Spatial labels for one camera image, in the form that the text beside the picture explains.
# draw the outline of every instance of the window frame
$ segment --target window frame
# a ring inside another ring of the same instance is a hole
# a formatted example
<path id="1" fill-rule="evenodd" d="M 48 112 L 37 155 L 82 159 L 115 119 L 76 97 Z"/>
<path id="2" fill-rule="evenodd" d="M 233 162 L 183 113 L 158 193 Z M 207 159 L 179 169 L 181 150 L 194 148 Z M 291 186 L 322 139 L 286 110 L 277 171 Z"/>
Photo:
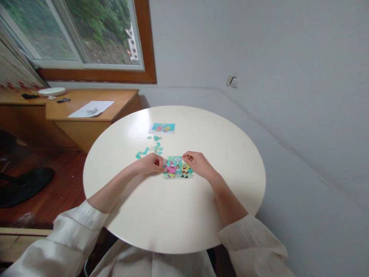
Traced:
<path id="1" fill-rule="evenodd" d="M 85 81 L 156 84 L 149 0 L 133 0 L 145 68 L 143 70 L 97 68 L 38 68 L 46 81 Z"/>

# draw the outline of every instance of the window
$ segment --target window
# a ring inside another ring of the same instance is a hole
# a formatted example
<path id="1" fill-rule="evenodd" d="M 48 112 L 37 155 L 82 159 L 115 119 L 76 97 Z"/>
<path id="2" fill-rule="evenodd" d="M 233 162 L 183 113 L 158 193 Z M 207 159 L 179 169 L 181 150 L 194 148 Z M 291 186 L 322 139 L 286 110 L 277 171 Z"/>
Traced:
<path id="1" fill-rule="evenodd" d="M 0 23 L 45 80 L 156 83 L 148 0 L 87 2 L 0 0 Z"/>

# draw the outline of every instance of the person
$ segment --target person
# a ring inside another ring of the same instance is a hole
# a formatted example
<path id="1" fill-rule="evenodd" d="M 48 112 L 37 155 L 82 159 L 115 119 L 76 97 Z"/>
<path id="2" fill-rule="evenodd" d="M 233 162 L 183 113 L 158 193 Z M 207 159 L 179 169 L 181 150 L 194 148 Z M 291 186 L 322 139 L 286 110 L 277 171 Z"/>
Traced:
<path id="1" fill-rule="evenodd" d="M 202 153 L 188 151 L 183 160 L 213 188 L 224 228 L 219 238 L 227 248 L 237 276 L 295 276 L 284 264 L 283 244 L 248 214 L 222 176 Z M 127 184 L 138 174 L 166 172 L 154 153 L 116 175 L 79 207 L 54 221 L 53 232 L 34 242 L 4 273 L 10 276 L 77 276 L 91 254 L 104 223 Z M 206 251 L 166 255 L 138 249 L 118 240 L 90 277 L 102 276 L 216 276 Z"/>

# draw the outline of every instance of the white sleeve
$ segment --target white sleeve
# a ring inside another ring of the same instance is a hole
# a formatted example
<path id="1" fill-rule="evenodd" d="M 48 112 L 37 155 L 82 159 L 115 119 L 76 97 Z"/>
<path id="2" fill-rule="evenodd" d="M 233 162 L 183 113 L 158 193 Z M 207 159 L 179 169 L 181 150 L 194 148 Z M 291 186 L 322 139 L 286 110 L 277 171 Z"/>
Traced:
<path id="1" fill-rule="evenodd" d="M 258 219 L 247 215 L 219 232 L 238 277 L 294 277 L 284 264 L 284 245 Z"/>
<path id="2" fill-rule="evenodd" d="M 77 276 L 91 254 L 108 214 L 87 200 L 57 216 L 53 232 L 31 244 L 2 277 Z"/>

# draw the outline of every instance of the wooden desk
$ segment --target wooden desk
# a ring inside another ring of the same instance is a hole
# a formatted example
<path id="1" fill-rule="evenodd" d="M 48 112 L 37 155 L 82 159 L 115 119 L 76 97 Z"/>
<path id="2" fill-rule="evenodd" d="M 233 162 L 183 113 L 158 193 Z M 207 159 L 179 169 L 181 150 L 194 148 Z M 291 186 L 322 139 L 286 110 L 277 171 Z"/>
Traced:
<path id="1" fill-rule="evenodd" d="M 67 90 L 57 97 L 71 102 L 56 103 L 46 97 L 26 100 L 30 90 L 0 91 L 0 128 L 24 141 L 32 151 L 79 151 L 88 153 L 94 141 L 120 118 L 141 110 L 138 90 Z M 90 101 L 114 101 L 101 115 L 90 118 L 68 116 Z"/>
<path id="2" fill-rule="evenodd" d="M 88 153 L 99 135 L 117 120 L 141 110 L 138 90 L 70 90 L 63 98 L 70 102 L 49 102 L 46 119 L 58 125 L 78 146 Z M 97 117 L 68 118 L 90 101 L 114 101 Z"/>

